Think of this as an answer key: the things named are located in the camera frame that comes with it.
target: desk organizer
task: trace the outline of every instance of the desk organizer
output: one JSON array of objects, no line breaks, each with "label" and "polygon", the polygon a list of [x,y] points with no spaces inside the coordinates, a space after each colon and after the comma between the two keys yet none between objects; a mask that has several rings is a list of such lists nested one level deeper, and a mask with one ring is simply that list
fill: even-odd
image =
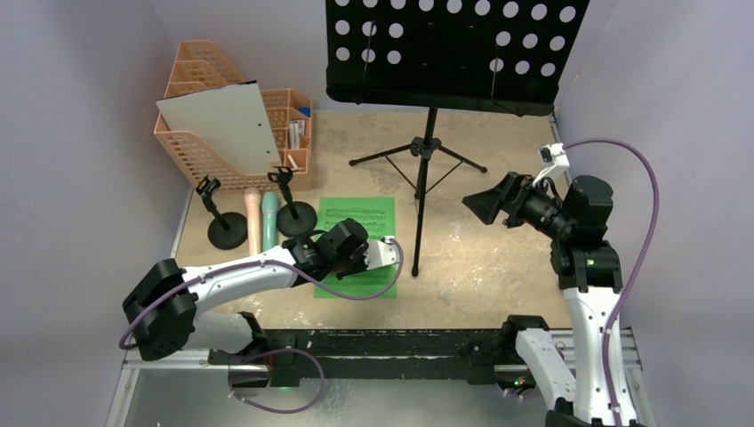
[{"label": "desk organizer", "polygon": [[[245,81],[247,79],[216,44],[205,40],[181,42],[164,96],[169,98]],[[281,165],[293,167],[292,158],[299,167],[294,171],[291,189],[311,189],[314,174],[311,162],[312,120],[299,109],[309,108],[312,111],[312,100],[295,89],[261,91],[261,96],[280,153]],[[298,149],[288,149],[288,123],[291,120],[305,122],[305,132],[300,137]],[[205,175],[209,175],[221,181],[220,191],[248,187],[256,187],[260,191],[278,191],[277,185],[270,182],[266,174],[240,173],[192,132],[170,129],[162,115],[157,117],[154,133],[194,187]]]}]

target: table surface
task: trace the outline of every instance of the table surface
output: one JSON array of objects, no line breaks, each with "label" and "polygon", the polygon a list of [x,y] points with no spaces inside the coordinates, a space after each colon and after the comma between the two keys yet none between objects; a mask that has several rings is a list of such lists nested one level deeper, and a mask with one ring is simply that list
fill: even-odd
[{"label": "table surface", "polygon": [[[506,229],[501,225],[504,213],[496,224],[485,226],[461,204],[464,196],[490,189],[508,171],[539,172],[536,149],[553,141],[546,117],[440,111],[435,137],[489,172],[462,165],[427,195],[421,273],[411,277],[417,222],[413,189],[385,159],[353,167],[348,161],[409,143],[423,135],[426,118],[413,112],[317,112],[314,189],[293,194],[315,208],[321,197],[394,197],[397,240],[406,256],[397,298],[315,299],[313,286],[306,285],[251,295],[216,310],[250,311],[267,328],[499,327],[509,314],[541,315],[550,326],[570,327],[549,265],[549,239],[528,226]],[[404,152],[391,159],[415,179],[418,158]],[[429,162],[429,185],[456,163],[436,151]],[[557,185],[562,189],[565,183]],[[220,212],[245,214],[241,192],[220,193],[214,201]],[[181,267],[248,256],[246,244],[230,251],[211,246],[206,236],[211,221],[194,194],[175,256]]]}]

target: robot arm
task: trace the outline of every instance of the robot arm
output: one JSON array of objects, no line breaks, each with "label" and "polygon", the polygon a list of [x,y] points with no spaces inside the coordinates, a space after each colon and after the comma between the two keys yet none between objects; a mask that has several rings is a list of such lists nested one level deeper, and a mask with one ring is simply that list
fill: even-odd
[{"label": "robot arm", "polygon": [[390,242],[367,239],[364,227],[347,219],[313,241],[311,236],[292,238],[268,251],[221,264],[180,269],[175,260],[155,264],[123,303],[130,323],[150,304],[171,296],[143,317],[133,337],[145,361],[164,358],[177,350],[210,348],[237,353],[260,331],[249,313],[220,314],[210,309],[225,302],[271,289],[303,285],[310,278],[322,280],[331,272],[338,277],[400,262]]},{"label": "robot arm", "polygon": [[529,366],[547,402],[547,425],[614,425],[614,410],[620,411],[623,425],[637,425],[623,371],[618,321],[609,331],[607,357],[617,408],[611,405],[602,357],[607,317],[622,291],[620,260],[603,240],[613,190],[598,178],[579,176],[565,199],[551,197],[537,182],[560,175],[568,164],[565,153],[554,154],[552,160],[536,179],[508,173],[493,189],[467,196],[463,204],[485,224],[504,211],[509,214],[503,222],[508,228],[528,223],[552,239],[550,263],[574,330],[575,378],[546,328],[519,327],[515,339],[516,354]]}]

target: tripod stand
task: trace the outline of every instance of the tripod stand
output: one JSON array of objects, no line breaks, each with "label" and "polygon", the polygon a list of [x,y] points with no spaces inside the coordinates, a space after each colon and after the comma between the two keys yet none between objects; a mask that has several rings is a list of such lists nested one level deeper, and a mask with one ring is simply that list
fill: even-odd
[{"label": "tripod stand", "polygon": [[[440,141],[438,138],[434,138],[433,134],[435,132],[435,122],[437,121],[437,109],[436,108],[430,108],[429,113],[427,115],[427,127],[424,130],[424,138],[416,137],[411,141],[410,144],[402,145],[400,147],[395,147],[394,149],[388,149],[386,151],[382,151],[377,154],[372,154],[371,156],[361,157],[354,160],[349,161],[349,165],[354,166],[358,165],[359,163],[368,162],[370,160],[374,160],[375,158],[385,157],[385,160],[387,160],[390,165],[392,165],[398,173],[408,182],[411,187],[414,190],[413,198],[419,200],[419,212],[416,214],[417,216],[417,223],[416,223],[416,243],[413,249],[413,266],[411,268],[411,275],[414,277],[419,276],[419,254],[421,250],[421,229],[424,225],[424,199],[427,196],[427,193],[432,191],[442,180],[445,179],[449,174],[451,174],[454,170],[458,168],[458,166],[462,164],[469,165],[475,169],[478,169],[481,173],[487,173],[487,168],[481,165],[478,165],[477,163],[472,162],[471,160],[468,160],[464,156],[456,153],[455,151],[451,149],[447,149],[443,147],[442,141]],[[440,152],[445,153],[446,155],[455,158],[458,160],[458,163],[451,168],[450,171],[448,171],[445,175],[443,175],[437,182],[432,184],[431,187],[427,189],[427,173],[429,171],[429,161],[432,159],[432,153],[435,152],[436,149],[439,149]],[[403,151],[409,150],[414,157],[421,157],[421,161],[419,163],[419,176],[416,179],[416,184],[414,185],[411,180],[408,179],[407,176],[405,176],[405,173],[400,170],[400,168],[393,163],[393,161],[390,159],[389,156],[397,153],[401,153]]]},{"label": "tripod stand", "polygon": [[[340,102],[429,109],[424,138],[349,162],[385,157],[409,181],[389,156],[406,150],[421,156],[417,182],[409,181],[419,200],[414,276],[419,274],[424,198],[448,175],[427,186],[432,153],[439,149],[459,161],[456,167],[465,163],[486,172],[433,138],[437,109],[552,114],[589,0],[493,0],[473,7],[475,2],[454,2],[461,4],[454,12],[443,3],[325,0],[327,95]],[[484,4],[493,6],[478,9]]]}]

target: gray wall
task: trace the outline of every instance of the gray wall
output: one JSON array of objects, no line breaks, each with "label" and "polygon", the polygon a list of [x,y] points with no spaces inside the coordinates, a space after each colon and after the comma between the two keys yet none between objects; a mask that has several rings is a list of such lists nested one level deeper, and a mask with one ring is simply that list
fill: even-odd
[{"label": "gray wall", "polygon": [[[559,115],[564,141],[613,136],[657,170],[656,238],[625,318],[659,423],[751,425],[754,4],[623,0]],[[579,148],[573,171],[611,182],[609,238],[625,276],[650,213],[641,165]]]},{"label": "gray wall", "polygon": [[173,47],[148,0],[0,3],[0,424],[103,425],[188,192],[151,135]]},{"label": "gray wall", "polygon": [[[320,108],[374,109],[335,102],[325,93],[325,0],[152,0],[152,3],[174,44],[181,40],[213,40],[246,77],[259,80],[262,88],[296,87],[314,98]],[[464,3],[470,4],[464,7],[472,7],[476,0]],[[501,5],[506,2],[493,0],[493,3],[500,5],[490,16],[496,10],[502,17]],[[560,79],[564,91],[575,79],[617,3],[618,0],[591,0]],[[435,1],[435,7],[445,8],[445,4],[445,0]],[[360,26],[351,24],[351,28]]]}]

